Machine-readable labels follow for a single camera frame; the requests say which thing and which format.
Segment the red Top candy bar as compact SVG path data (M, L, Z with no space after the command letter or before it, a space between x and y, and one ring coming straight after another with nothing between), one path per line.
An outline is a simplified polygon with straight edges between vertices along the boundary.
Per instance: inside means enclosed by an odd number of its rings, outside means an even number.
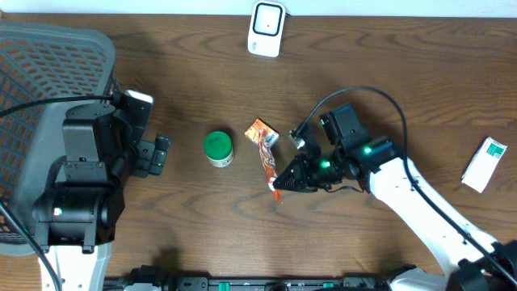
M281 191L276 189L273 185L277 179L275 158L272 153L272 147L269 147L264 142L260 142L258 145L258 151L262 160L263 168L266 174L267 185L271 190L274 199L277 202L282 202Z

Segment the orange small carton box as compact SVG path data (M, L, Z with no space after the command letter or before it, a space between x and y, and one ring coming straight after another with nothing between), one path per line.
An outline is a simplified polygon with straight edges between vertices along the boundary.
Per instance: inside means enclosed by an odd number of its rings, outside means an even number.
M264 142L269 147L272 147L280 138L278 132L260 119L256 119L245 131L245 136L257 146L260 142Z

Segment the green lid white jar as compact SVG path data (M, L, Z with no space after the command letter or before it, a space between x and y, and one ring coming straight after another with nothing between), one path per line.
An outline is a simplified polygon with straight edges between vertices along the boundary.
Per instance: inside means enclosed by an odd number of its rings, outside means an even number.
M204 139L204 152L215 167L227 167L233 161L233 143L227 133L214 131Z

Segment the white blue medicine box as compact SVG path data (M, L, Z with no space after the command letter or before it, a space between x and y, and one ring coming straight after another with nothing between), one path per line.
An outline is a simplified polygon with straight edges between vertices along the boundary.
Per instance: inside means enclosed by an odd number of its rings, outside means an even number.
M461 177L461 183L482 193L492 177L498 162L505 154L506 145L487 137L478 148Z

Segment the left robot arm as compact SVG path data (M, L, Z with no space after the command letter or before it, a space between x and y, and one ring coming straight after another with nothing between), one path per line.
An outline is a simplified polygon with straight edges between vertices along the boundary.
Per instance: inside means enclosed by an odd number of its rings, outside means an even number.
M160 175L170 145L145 141L151 102L89 103L69 109L62 124L65 157L51 166L32 208L35 240L49 264L49 285L100 290L111 257L124 185L132 175Z

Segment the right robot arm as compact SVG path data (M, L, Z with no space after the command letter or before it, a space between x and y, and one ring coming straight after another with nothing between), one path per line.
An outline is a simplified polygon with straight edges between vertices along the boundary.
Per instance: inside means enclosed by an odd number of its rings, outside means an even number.
M442 274L402 268L385 290L514 290L516 243L500 243L457 212L388 137L371 139L348 104L320 116L330 143L321 154L305 129L290 138L301 149L273 186L291 192L333 192L345 179L389 206L435 257Z

